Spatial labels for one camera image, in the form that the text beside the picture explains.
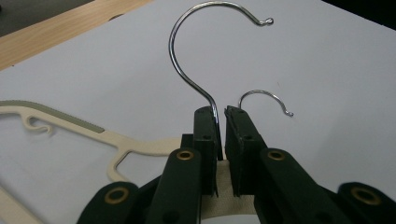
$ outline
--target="wooden table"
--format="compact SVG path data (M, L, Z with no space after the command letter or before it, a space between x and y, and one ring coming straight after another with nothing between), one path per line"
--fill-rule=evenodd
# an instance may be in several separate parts
M151 0L94 0L0 38L0 70L87 32Z

